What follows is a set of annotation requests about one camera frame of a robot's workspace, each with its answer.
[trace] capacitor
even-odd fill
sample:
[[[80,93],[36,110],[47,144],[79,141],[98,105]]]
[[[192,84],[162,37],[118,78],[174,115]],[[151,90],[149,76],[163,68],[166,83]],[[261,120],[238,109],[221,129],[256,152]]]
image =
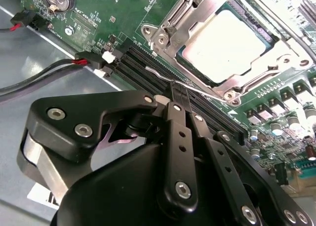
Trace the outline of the capacitor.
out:
[[[315,161],[316,160],[316,153],[315,153],[315,150],[314,150],[313,146],[307,145],[305,147],[305,151],[306,151],[307,159],[309,161]]]
[[[297,131],[301,129],[302,127],[299,119],[296,116],[289,116],[287,118],[287,123],[288,123],[289,128],[293,131]]]
[[[250,140],[256,141],[258,140],[258,131],[256,129],[253,129],[250,131]]]
[[[281,136],[283,134],[282,127],[279,123],[272,123],[270,125],[270,128],[271,128],[272,134],[274,134],[275,136]]]
[[[306,109],[305,116],[310,124],[316,123],[316,109]]]
[[[251,157],[253,159],[259,159],[260,158],[260,150],[257,149],[257,148],[251,149],[250,154],[251,154]]]

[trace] cable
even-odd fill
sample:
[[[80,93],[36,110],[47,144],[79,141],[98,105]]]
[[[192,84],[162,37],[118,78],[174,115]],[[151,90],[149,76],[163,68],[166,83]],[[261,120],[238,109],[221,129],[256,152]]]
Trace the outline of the cable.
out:
[[[12,92],[0,95],[0,104],[3,104],[7,101],[11,101],[13,99],[25,96],[27,94],[30,94],[50,83],[52,83],[55,80],[58,80],[66,75],[69,75],[71,73],[80,71],[83,69],[83,66],[81,65],[70,65],[66,67],[62,67],[56,71],[53,71],[35,81],[32,83],[27,84],[26,86],[19,88],[17,90],[14,90]]]
[[[43,74],[51,71],[52,69],[54,69],[58,66],[67,65],[67,64],[71,64],[71,63],[77,64],[77,65],[87,65],[87,61],[85,59],[81,59],[81,60],[63,59],[63,60],[60,60],[60,61],[57,61],[57,62],[51,64],[50,66],[46,67],[45,69],[43,69],[39,73],[35,74],[34,76],[32,76],[24,81],[21,81],[19,83],[16,83],[16,84],[4,87],[4,88],[0,88],[0,93],[10,92],[12,90],[26,86],[29,83],[36,80],[37,78],[39,78],[40,76],[42,76]]]
[[[197,93],[200,93],[200,94],[202,94],[202,95],[205,95],[205,96],[207,96],[207,97],[210,97],[210,98],[212,98],[212,99],[215,99],[215,100],[217,100],[217,101],[220,101],[220,102],[222,102],[222,103],[226,103],[226,102],[227,102],[227,101],[224,100],[224,99],[218,98],[218,97],[216,97],[216,96],[214,96],[214,95],[212,95],[212,94],[206,93],[206,92],[204,92],[204,91],[202,91],[202,90],[200,90],[200,89],[196,89],[196,88],[194,88],[194,87],[192,87],[192,86],[190,86],[190,85],[188,85],[188,84],[185,84],[185,83],[183,83],[183,82],[181,82],[181,81],[178,81],[178,80],[175,80],[175,79],[170,79],[170,78],[167,78],[167,77],[165,77],[165,76],[162,76],[159,72],[157,72],[157,71],[156,71],[155,69],[153,69],[153,68],[145,67],[145,69],[146,69],[147,71],[149,71],[149,72],[155,74],[155,75],[156,75],[158,78],[160,78],[160,79],[163,79],[163,80],[168,81],[168,82],[174,82],[174,83],[180,84],[180,85],[186,87],[187,89],[193,90],[193,91],[195,91],[195,92],[197,92]]]
[[[18,28],[20,28],[20,27],[21,27],[21,24],[16,24],[16,25],[14,25],[13,27],[8,28],[8,29],[0,29],[0,33],[12,32],[12,31],[15,31],[16,29],[18,29]]]
[[[314,51],[286,24],[278,17],[270,8],[268,8],[261,0],[254,0],[272,19],[274,19],[282,29],[284,29],[311,57],[316,64],[316,54]]]

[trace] white label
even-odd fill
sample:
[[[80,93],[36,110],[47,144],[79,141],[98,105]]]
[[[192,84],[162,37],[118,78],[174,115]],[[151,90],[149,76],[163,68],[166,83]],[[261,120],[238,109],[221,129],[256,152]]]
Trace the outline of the white label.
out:
[[[59,205],[56,203],[52,192],[38,183],[35,183],[34,187],[32,187],[27,198],[55,210],[59,209]]]

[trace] black connector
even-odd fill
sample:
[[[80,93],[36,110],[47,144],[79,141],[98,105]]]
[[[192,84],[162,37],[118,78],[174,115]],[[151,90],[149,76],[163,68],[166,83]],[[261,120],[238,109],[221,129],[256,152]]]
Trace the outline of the black connector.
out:
[[[47,20],[43,19],[31,10],[23,10],[16,13],[10,22],[13,25],[20,25],[21,27],[31,26],[35,30],[47,28],[49,24]]]
[[[75,54],[75,59],[85,59],[94,69],[98,70],[101,70],[107,64],[100,55],[93,52],[79,52]]]

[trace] screw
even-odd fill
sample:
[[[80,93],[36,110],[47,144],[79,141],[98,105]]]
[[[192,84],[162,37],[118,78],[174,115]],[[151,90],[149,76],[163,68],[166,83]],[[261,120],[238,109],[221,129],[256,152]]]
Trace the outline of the screw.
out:
[[[233,98],[235,97],[235,94],[231,91],[227,91],[225,94],[224,94],[224,98],[226,100],[232,100]]]
[[[146,102],[148,102],[148,103],[152,103],[152,102],[153,102],[153,100],[152,100],[151,97],[145,96],[144,99],[145,99]]]
[[[75,33],[75,29],[72,26],[67,26],[65,28],[65,34],[67,34],[68,36],[71,36]]]
[[[199,115],[195,115],[195,118],[196,118],[197,120],[199,120],[199,121],[203,121],[203,118],[202,118],[201,116],[199,116]]]
[[[289,212],[288,210],[284,210],[284,214],[288,220],[290,220],[293,224],[296,224],[296,218],[291,212]]]
[[[47,115],[49,118],[53,120],[62,120],[66,117],[66,114],[64,111],[62,111],[61,109],[56,109],[56,108],[48,110]]]
[[[223,138],[224,138],[226,141],[230,141],[230,140],[231,140],[231,139],[229,138],[229,136],[226,135],[226,134],[223,135]]]
[[[303,215],[303,214],[302,214],[301,212],[299,212],[299,211],[296,211],[296,214],[297,214],[298,218],[299,218],[303,223],[305,223],[305,224],[308,223],[307,218],[306,218],[305,215]]]
[[[181,111],[181,108],[178,105],[173,105],[173,107],[175,108],[175,110]]]
[[[191,190],[189,186],[183,182],[176,183],[176,192],[183,199],[189,199],[191,197]]]
[[[86,124],[78,124],[75,127],[75,133],[81,137],[88,138],[92,135],[92,129]]]
[[[163,45],[163,44],[164,44],[164,38],[159,38],[159,43],[160,43],[161,45]]]
[[[245,205],[242,206],[241,210],[242,210],[242,214],[252,225],[255,225],[257,223],[256,215],[248,206],[245,206]]]

